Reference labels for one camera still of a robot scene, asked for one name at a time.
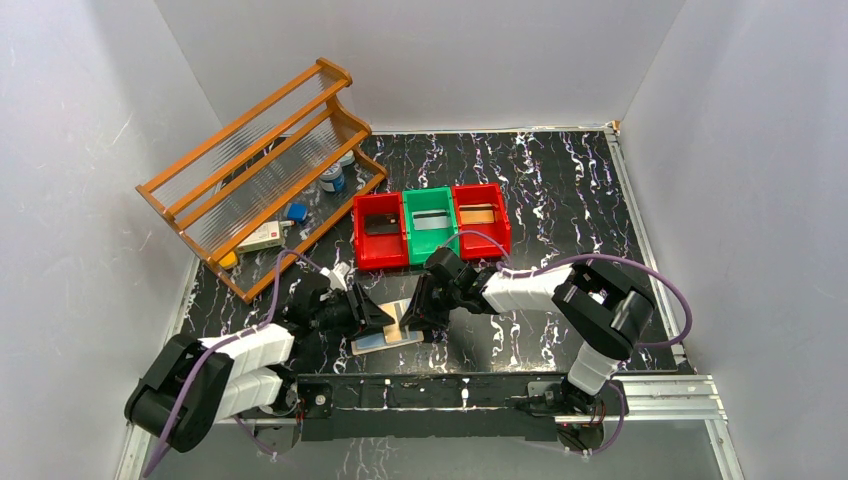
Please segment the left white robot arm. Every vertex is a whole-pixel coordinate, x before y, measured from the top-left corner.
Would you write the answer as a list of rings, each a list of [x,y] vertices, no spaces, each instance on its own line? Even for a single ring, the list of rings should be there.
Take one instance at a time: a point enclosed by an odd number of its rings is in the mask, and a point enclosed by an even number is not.
[[[309,272],[256,326],[220,337],[172,336],[139,380],[124,416],[167,448],[188,452],[222,419],[260,406],[275,416],[294,411],[299,391],[279,367],[298,337],[329,332],[357,339],[394,322],[361,285],[344,286],[329,270]]]

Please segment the beige leather card holder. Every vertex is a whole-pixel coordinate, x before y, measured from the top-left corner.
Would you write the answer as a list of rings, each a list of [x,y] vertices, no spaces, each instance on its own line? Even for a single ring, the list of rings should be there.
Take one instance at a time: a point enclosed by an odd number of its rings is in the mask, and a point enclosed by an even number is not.
[[[351,343],[351,353],[353,355],[363,355],[405,345],[421,343],[424,340],[424,333],[422,331],[409,330],[407,328],[403,329],[407,333],[407,336],[401,342],[388,344],[384,338],[384,332],[382,331],[353,340]]]

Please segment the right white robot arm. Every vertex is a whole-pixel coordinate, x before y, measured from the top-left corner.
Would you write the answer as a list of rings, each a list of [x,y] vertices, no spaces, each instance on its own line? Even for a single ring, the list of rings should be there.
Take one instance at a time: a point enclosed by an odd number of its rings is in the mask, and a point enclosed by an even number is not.
[[[500,315],[513,311],[559,313],[583,343],[558,390],[534,394],[523,409],[537,415],[588,414],[602,388],[628,360],[651,320],[652,296],[612,260],[587,254],[548,270],[476,268],[452,249],[425,261],[409,306],[400,319],[409,330],[443,329],[456,309]]]

